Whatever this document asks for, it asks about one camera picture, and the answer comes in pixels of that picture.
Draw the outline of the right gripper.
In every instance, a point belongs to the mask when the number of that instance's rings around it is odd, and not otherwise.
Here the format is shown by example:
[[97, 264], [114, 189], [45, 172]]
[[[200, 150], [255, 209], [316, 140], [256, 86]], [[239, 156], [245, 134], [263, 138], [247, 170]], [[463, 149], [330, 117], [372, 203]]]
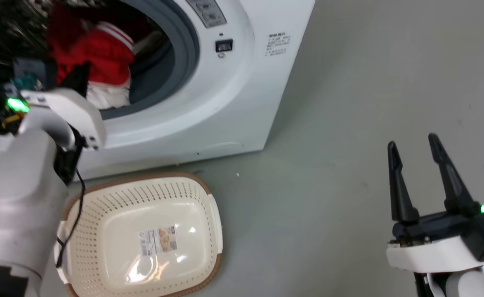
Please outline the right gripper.
[[427, 274], [461, 272], [484, 265], [484, 204], [474, 201], [442, 142], [428, 141], [445, 190], [446, 211], [420, 216], [413, 207], [394, 141], [387, 145], [394, 239], [387, 245], [388, 264]]

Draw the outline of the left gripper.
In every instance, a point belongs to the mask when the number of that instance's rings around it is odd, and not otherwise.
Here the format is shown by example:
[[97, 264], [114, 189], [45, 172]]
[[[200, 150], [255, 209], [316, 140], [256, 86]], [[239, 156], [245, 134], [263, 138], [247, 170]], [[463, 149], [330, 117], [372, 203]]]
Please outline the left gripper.
[[15, 58], [0, 66], [0, 136], [41, 129], [65, 150], [99, 150], [107, 133], [100, 111], [87, 101], [90, 63], [56, 81], [54, 61]]

